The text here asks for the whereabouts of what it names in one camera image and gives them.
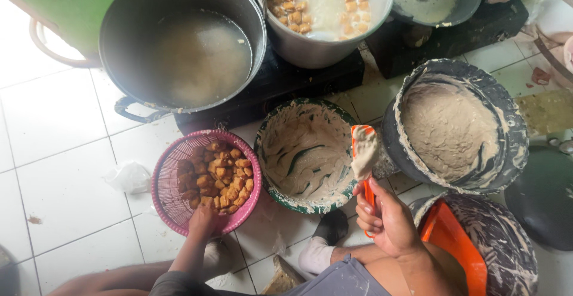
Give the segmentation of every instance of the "pink colander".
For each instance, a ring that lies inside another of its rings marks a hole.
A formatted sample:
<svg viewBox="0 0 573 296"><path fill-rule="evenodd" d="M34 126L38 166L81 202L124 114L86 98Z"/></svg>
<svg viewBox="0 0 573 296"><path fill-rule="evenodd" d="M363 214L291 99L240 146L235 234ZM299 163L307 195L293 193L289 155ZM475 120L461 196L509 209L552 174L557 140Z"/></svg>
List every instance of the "pink colander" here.
<svg viewBox="0 0 573 296"><path fill-rule="evenodd" d="M239 136L222 130L202 130L177 139L161 155L155 166L151 178L151 197L163 222L183 236L189 234L189 219L193 216L193 210L187 201L181 199L178 191L177 161L193 156L194 147L206 146L215 139L243 152L253 165L254 181L254 189L249 199L230 216L220 215L221 221L215 233L228 234L239 227L253 212L261 193L261 166L253 149Z"/></svg>

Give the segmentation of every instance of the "white sock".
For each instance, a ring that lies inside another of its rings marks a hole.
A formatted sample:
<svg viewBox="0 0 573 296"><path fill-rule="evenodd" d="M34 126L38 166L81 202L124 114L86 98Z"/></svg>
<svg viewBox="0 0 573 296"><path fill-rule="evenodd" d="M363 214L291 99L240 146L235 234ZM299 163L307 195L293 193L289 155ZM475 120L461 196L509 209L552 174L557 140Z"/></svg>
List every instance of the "white sock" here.
<svg viewBox="0 0 573 296"><path fill-rule="evenodd" d="M233 258L229 249L217 241L209 242L203 257L203 281L225 275L232 267Z"/></svg>
<svg viewBox="0 0 573 296"><path fill-rule="evenodd" d="M298 266L304 270L318 275L330 266L330 257L334 246L329 246L321 237L313 237L298 255Z"/></svg>

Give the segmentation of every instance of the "orange dustpan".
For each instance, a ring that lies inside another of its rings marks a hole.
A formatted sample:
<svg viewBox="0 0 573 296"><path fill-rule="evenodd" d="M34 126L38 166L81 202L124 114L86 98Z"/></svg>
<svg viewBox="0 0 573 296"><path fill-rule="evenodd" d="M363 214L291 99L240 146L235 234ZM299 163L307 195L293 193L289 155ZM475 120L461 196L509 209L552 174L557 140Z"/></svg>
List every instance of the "orange dustpan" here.
<svg viewBox="0 0 573 296"><path fill-rule="evenodd" d="M469 296L485 296L488 278L485 262L443 199L430 208L421 238L458 260L466 272Z"/></svg>
<svg viewBox="0 0 573 296"><path fill-rule="evenodd" d="M364 128L364 131L366 131L367 134L370 134L372 132L376 133L376 131L374 130L374 128L372 128L371 125L358 124L358 125L353 125L352 128L350 128L351 134L354 134L354 129L356 127ZM356 142L356 140L354 139L354 136L352 136L352 156L353 157L356 157L355 142ZM370 203L370 205L374 206L374 193L372 192L372 190L370 189L370 186L368 185L368 178L364 181L364 197L366 197L366 201L368 203ZM364 234L366 234L366 236L368 238L373 238L376 236L376 234L374 234L374 235L368 234L368 232L366 230L364 230Z"/></svg>

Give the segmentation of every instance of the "black stove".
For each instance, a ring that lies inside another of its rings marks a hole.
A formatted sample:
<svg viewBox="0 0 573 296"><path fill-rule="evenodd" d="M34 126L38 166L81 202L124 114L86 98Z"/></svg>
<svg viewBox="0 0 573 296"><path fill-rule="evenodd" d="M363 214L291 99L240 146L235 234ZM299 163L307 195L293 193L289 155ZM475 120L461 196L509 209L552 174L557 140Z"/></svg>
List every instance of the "black stove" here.
<svg viewBox="0 0 573 296"><path fill-rule="evenodd" d="M253 81L228 102L191 114L175 114L183 134L218 128L231 129L265 117L282 102L297 97L318 97L346 91L362 84L364 61L360 51L324 69L298 68L270 47Z"/></svg>

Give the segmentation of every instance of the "hand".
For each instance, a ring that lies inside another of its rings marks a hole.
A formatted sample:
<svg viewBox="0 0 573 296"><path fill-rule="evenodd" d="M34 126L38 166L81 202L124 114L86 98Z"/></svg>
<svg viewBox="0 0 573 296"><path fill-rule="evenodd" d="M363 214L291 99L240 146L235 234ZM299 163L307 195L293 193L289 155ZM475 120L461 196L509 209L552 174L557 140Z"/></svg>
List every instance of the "hand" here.
<svg viewBox="0 0 573 296"><path fill-rule="evenodd" d="M217 226L218 211L212 207L213 201L209 200L207 204L200 204L193 216L189 219L189 236L193 234L203 234L206 237L211 236Z"/></svg>
<svg viewBox="0 0 573 296"><path fill-rule="evenodd" d="M425 247L414 226L410 209L391 188L381 187L372 177L368 181L375 196L375 207L364 197L364 181L360 181L352 191L358 200L356 205L358 226L375 233L374 243L398 260L424 251Z"/></svg>

